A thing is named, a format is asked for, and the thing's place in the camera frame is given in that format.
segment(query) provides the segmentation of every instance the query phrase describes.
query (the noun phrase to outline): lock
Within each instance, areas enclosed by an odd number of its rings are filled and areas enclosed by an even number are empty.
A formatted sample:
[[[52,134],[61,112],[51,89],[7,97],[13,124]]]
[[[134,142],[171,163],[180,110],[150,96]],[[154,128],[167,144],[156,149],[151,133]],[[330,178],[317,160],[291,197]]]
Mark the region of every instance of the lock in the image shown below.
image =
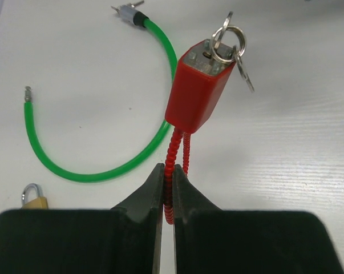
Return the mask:
[[[187,134],[195,133],[209,119],[235,64],[254,91],[240,58],[246,48],[246,37],[239,27],[230,25],[232,14],[229,13],[223,27],[211,39],[194,45],[178,61],[165,119]],[[226,31],[236,34],[239,47],[221,43]]]
[[[29,190],[34,189],[36,198],[32,201],[27,201],[27,194]],[[47,199],[41,195],[40,186],[37,184],[29,184],[22,192],[22,208],[23,209],[48,209]]]

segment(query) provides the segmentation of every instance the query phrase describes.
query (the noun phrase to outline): metal ring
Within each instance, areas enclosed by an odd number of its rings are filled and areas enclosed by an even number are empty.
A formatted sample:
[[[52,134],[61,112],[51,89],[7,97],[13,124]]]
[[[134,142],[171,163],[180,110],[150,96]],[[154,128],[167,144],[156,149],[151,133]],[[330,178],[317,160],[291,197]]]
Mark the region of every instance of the metal ring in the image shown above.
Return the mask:
[[[222,30],[220,31],[220,35],[218,36],[218,39],[216,40],[216,43],[215,45],[213,46],[215,48],[215,50],[218,49],[218,47],[220,47],[220,43],[221,43],[221,40],[222,38],[224,37],[225,35],[225,32],[226,30],[228,29],[228,26],[230,25],[230,21],[231,21],[231,17],[233,16],[233,12],[230,11],[223,26],[222,26]]]
[[[25,187],[25,189],[22,192],[22,198],[21,198],[22,206],[24,206],[27,203],[26,201],[27,193],[31,188],[35,189],[37,197],[41,197],[40,186],[38,186],[37,184],[29,184]]]
[[[232,62],[235,61],[234,56],[232,56],[230,59],[224,59],[224,58],[220,57],[217,54],[217,51],[215,50],[215,45],[213,43],[214,41],[216,41],[217,35],[219,33],[221,33],[223,31],[223,29],[224,29],[224,27],[221,27],[214,34],[212,34],[211,39],[210,39],[210,51],[212,53],[212,57],[214,57],[215,60],[217,60],[223,64],[231,64]],[[238,37],[238,39],[239,39],[239,50],[238,50],[237,55],[239,57],[242,57],[242,55],[245,52],[245,48],[246,48],[246,36],[245,36],[244,32],[241,30],[241,28],[239,28],[237,26],[233,26],[233,25],[229,25],[226,28],[226,30],[234,32],[235,35]]]

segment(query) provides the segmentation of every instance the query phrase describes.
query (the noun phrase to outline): red padlock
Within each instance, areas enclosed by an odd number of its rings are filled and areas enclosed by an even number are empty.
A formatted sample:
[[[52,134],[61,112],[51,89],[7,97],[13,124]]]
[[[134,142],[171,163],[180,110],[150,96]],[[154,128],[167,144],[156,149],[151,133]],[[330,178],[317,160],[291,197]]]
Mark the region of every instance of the red padlock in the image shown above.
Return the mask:
[[[210,52],[207,39],[178,61],[165,119],[187,134],[195,133],[211,116],[235,65],[215,60]],[[234,49],[221,43],[218,53],[230,59]]]

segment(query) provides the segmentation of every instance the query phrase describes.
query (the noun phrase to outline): padlock body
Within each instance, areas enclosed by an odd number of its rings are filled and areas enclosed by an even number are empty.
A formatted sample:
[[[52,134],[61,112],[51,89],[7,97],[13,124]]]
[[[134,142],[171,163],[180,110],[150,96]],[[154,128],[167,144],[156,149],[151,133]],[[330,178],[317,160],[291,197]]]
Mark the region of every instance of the padlock body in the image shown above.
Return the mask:
[[[22,208],[23,209],[48,209],[47,199],[45,197],[37,197],[36,199],[26,203]]]
[[[220,47],[225,53],[232,51],[226,45]],[[205,57],[203,52],[204,41],[191,47],[178,61],[165,112],[168,123],[190,134],[211,116],[235,64],[223,65],[216,73],[213,70],[217,61]]]

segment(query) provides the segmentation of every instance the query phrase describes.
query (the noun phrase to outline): key ring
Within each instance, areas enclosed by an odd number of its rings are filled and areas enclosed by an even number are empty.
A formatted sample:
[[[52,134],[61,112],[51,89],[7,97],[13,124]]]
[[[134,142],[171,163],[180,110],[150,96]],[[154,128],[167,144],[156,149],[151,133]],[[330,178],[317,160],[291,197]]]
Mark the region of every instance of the key ring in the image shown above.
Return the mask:
[[[219,28],[217,31],[215,31],[215,33],[212,34],[211,39],[210,39],[210,51],[211,51],[212,57],[215,60],[219,61],[220,63],[226,64],[226,65],[229,65],[235,61],[234,54],[232,54],[232,57],[230,59],[225,59],[225,58],[220,57],[217,53],[217,49],[220,46],[221,40],[226,31],[232,31],[238,37],[239,50],[238,50],[237,55],[239,57],[242,57],[246,48],[246,36],[243,30],[237,26],[229,25],[232,15],[233,13],[231,11],[229,15],[227,16],[224,22],[224,25],[221,28]]]

